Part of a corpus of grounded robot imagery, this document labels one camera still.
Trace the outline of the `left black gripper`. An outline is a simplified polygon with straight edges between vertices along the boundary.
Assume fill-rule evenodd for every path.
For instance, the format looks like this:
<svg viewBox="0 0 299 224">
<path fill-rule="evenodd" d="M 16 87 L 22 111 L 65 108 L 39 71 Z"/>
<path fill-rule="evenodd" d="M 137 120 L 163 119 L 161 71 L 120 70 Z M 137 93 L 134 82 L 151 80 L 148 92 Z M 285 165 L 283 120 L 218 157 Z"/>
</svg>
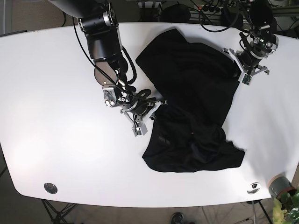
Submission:
<svg viewBox="0 0 299 224">
<path fill-rule="evenodd" d="M 270 40 L 264 40 L 261 37 L 255 37 L 249 42 L 246 37 L 242 37 L 240 45 L 243 51 L 234 51 L 233 49 L 222 48 L 222 52 L 228 54 L 238 67 L 236 76 L 238 81 L 250 85 L 253 76 L 265 72 L 269 74 L 268 67 L 261 66 L 260 62 L 273 54 L 278 49 L 279 39 L 272 37 Z"/>
</svg>

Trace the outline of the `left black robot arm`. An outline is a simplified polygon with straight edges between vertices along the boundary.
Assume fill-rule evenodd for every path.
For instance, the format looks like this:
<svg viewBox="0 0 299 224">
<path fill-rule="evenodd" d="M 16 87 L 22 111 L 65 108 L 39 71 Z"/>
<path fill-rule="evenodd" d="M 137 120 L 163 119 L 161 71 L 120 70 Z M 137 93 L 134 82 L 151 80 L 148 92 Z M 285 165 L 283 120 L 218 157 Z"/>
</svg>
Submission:
<svg viewBox="0 0 299 224">
<path fill-rule="evenodd" d="M 243 12 L 245 19 L 249 23 L 248 36 L 252 39 L 248 41 L 248 37 L 240 32 L 240 46 L 242 51 L 234 51 L 232 49 L 223 48 L 222 52 L 227 53 L 233 59 L 240 70 L 237 76 L 238 81 L 250 85 L 252 77 L 265 72 L 269 74 L 270 71 L 266 66 L 261 66 L 259 63 L 273 54 L 278 49 L 278 37 L 273 34 L 276 30 L 274 28 L 274 16 L 270 5 L 265 0 L 237 0 L 236 1 L 236 15 L 233 21 L 223 29 L 210 30 L 204 27 L 202 21 L 200 25 L 202 28 L 211 33 L 219 33 L 233 27 L 241 12 Z"/>
</svg>

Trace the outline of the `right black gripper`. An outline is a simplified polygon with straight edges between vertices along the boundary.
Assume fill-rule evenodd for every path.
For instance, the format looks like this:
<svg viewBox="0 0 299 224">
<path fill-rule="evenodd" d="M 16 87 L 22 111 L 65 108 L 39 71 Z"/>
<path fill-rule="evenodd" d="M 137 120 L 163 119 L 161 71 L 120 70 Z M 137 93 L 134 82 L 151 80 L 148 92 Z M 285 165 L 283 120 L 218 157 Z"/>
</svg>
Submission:
<svg viewBox="0 0 299 224">
<path fill-rule="evenodd" d="M 146 122 L 155 117 L 155 112 L 162 105 L 167 105 L 167 100 L 138 100 L 131 107 L 123 107 L 120 113 L 123 114 L 132 124 L 132 131 L 136 136 L 147 133 Z"/>
</svg>

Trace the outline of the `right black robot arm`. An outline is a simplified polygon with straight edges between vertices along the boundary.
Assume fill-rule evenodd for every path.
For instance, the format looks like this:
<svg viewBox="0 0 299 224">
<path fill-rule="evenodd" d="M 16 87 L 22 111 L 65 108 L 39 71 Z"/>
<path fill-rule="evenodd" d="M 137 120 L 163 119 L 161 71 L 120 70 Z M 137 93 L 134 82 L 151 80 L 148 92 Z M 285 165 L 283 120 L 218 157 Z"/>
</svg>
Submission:
<svg viewBox="0 0 299 224">
<path fill-rule="evenodd" d="M 53 0 L 51 3 L 70 15 L 73 26 L 79 26 L 84 33 L 88 46 L 85 56 L 102 86 L 105 104 L 121 109 L 132 124 L 135 136 L 145 135 L 146 121 L 167 102 L 150 97 L 150 89 L 137 92 L 133 86 L 136 68 L 121 43 L 112 3 L 107 0 Z"/>
</svg>

